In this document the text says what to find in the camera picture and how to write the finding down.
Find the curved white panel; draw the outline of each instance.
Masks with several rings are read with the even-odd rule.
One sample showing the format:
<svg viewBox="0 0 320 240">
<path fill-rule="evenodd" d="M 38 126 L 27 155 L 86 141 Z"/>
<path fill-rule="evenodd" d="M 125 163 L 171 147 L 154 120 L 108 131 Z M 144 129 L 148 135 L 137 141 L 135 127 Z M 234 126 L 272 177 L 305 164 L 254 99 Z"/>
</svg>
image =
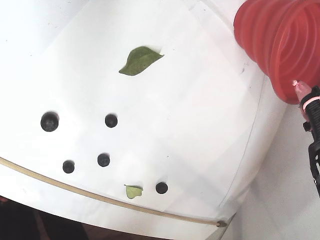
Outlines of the curved white panel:
<svg viewBox="0 0 320 240">
<path fill-rule="evenodd" d="M 243 196 L 238 192 L 245 191 L 242 186 L 269 148 L 285 104 L 234 40 L 228 4 L 89 2 L 43 54 L 7 63 L 0 156 L 131 204 L 229 218 Z M 234 1 L 233 8 L 240 4 Z M 118 73 L 139 46 L 164 57 L 136 76 Z M 48 111 L 59 115 L 54 132 L 40 126 Z M 105 125 L 109 113 L 118 117 L 114 128 Z M 252 146 L 250 136 L 258 145 Z M 98 165 L 101 153 L 110 154 L 109 166 Z M 65 160 L 75 162 L 73 173 L 62 170 Z M 8 182 L 0 186 L 4 196 L 92 225 L 170 239 L 205 239 L 216 229 L 77 196 L 3 166 L 0 173 Z M 169 189 L 162 195 L 155 190 L 161 181 Z M 125 184 L 143 187 L 142 196 L 128 199 Z M 55 207 L 57 199 L 65 201 Z"/>
</svg>

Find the dark floor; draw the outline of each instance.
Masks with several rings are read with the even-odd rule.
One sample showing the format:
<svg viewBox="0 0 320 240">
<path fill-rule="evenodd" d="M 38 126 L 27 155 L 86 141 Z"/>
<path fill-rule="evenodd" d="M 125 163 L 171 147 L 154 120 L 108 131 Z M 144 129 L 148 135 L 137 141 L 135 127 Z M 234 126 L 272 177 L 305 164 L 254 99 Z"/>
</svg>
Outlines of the dark floor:
<svg viewBox="0 0 320 240">
<path fill-rule="evenodd" d="M 159 240 L 54 216 L 0 196 L 0 240 Z"/>
</svg>

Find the pink nozzle tip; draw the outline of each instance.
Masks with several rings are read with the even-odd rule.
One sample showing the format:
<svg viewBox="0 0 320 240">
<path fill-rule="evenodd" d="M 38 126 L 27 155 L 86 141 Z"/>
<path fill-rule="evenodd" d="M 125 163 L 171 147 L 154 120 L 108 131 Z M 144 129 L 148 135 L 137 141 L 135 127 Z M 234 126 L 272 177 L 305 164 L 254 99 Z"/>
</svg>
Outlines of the pink nozzle tip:
<svg viewBox="0 0 320 240">
<path fill-rule="evenodd" d="M 303 81 L 297 81 L 294 80 L 292 82 L 292 85 L 294 86 L 294 90 L 296 93 L 296 96 L 299 99 L 299 103 L 301 102 L 301 100 L 308 95 L 309 93 L 311 93 L 311 87 L 309 87 L 305 82 Z"/>
</svg>

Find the white surface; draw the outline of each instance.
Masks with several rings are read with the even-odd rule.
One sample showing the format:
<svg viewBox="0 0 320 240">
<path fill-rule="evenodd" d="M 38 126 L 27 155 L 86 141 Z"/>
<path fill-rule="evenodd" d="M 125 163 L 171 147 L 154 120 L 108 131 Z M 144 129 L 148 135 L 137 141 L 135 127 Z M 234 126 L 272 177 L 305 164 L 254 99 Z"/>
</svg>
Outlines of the white surface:
<svg viewBox="0 0 320 240">
<path fill-rule="evenodd" d="M 228 12 L 230 3 L 219 1 L 91 1 L 44 54 L 38 49 L 38 55 L 23 55 L 32 44 L 15 55 L 6 51 L 0 101 L 8 104 L 0 108 L 0 156 L 132 204 L 228 219 L 285 109 L 234 40 L 230 18 L 241 2 L 234 1 L 237 6 Z M 32 11 L 26 16 L 33 21 Z M 43 33 L 41 26 L 34 28 Z M 48 43 L 48 35 L 37 39 Z M 23 29 L 14 39 L 19 36 L 34 38 Z M 139 46 L 164 57 L 137 76 L 119 74 Z M 40 127 L 47 111 L 60 118 L 50 133 Z M 115 128 L 105 126 L 108 113 L 118 116 Z M 102 168 L 97 156 L 105 152 L 111 162 Z M 65 174 L 62 164 L 69 159 L 75 171 Z M 216 229 L 110 206 L 1 166 L 0 175 L 8 183 L 0 186 L 5 197 L 92 225 L 171 239 L 205 239 Z M 160 181 L 168 184 L 166 194 L 155 191 Z M 142 186 L 142 197 L 129 200 L 124 184 Z M 67 201 L 54 206 L 57 199 Z"/>
<path fill-rule="evenodd" d="M 312 135 L 297 106 L 288 106 L 279 131 L 244 203 L 222 240 L 319 239 L 319 195 L 310 171 Z"/>
</svg>

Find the green leaf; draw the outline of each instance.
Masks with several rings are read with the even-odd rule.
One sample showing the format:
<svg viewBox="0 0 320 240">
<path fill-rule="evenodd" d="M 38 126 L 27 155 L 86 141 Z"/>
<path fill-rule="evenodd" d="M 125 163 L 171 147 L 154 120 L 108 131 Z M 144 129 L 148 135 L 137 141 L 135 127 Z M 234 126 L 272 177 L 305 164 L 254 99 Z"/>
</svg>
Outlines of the green leaf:
<svg viewBox="0 0 320 240">
<path fill-rule="evenodd" d="M 139 186 L 128 186 L 125 185 L 126 196 L 128 199 L 134 199 L 137 196 L 142 196 L 143 189 Z"/>
<path fill-rule="evenodd" d="M 126 65 L 119 71 L 119 73 L 135 76 L 163 56 L 164 55 L 160 55 L 146 46 L 139 46 L 129 53 Z"/>
</svg>

